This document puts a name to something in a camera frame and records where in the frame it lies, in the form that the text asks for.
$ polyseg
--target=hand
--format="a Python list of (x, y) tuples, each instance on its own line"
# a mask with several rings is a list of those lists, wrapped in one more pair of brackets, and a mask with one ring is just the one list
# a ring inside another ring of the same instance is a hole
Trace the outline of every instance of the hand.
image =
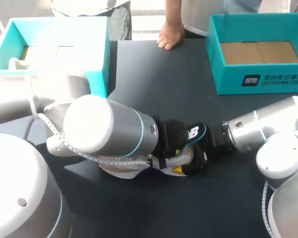
[(165, 21), (159, 34), (159, 40), (157, 41), (159, 47), (165, 48), (166, 50), (171, 50), (175, 45), (184, 41), (185, 38), (183, 24), (170, 24)]

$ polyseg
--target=teal box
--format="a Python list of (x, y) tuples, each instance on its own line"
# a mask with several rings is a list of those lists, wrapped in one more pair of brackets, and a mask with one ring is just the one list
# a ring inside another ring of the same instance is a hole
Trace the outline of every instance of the teal box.
[(72, 64), (65, 70), (84, 72), (91, 93), (107, 96), (110, 40), (106, 17), (12, 18), (0, 43), (0, 75), (37, 74), (30, 69), (9, 70), (9, 60), (20, 59), (27, 46), (78, 49), (78, 59), (70, 59)]
[(298, 57), (298, 13), (212, 15), (206, 46), (217, 93), (298, 92), (298, 63), (225, 63), (221, 43), (275, 41), (290, 41)]

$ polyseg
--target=dark blue table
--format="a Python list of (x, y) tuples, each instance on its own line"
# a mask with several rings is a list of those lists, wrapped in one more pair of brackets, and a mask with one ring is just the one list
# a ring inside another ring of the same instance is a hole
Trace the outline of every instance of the dark blue table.
[[(218, 96), (203, 39), (188, 40), (169, 52), (154, 41), (119, 42), (111, 68), (110, 99), (185, 123), (215, 125), (292, 96)], [(256, 152), (213, 162), (206, 176), (178, 178), (147, 170), (134, 180), (122, 180), (94, 162), (54, 157), (44, 144), (37, 149), (76, 216), (74, 236), (269, 237), (262, 220), (264, 180)]]

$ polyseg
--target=white shirt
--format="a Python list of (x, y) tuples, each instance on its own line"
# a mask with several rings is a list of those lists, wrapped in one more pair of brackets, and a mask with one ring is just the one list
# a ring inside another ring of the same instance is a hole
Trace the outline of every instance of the white shirt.
[(67, 16), (95, 16), (120, 6), (129, 0), (54, 0), (53, 12)]
[(258, 12), (262, 0), (182, 0), (184, 28), (206, 36), (211, 14)]

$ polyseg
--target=floor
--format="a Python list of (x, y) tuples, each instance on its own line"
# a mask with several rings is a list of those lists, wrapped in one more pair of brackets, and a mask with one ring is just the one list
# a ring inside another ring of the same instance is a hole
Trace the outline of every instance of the floor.
[[(50, 1), (0, 0), (0, 20), (5, 27), (11, 17), (53, 16)], [(260, 12), (287, 12), (289, 7), (290, 0), (263, 0)], [(132, 16), (133, 39), (155, 40), (165, 20), (164, 0), (132, 0)]]

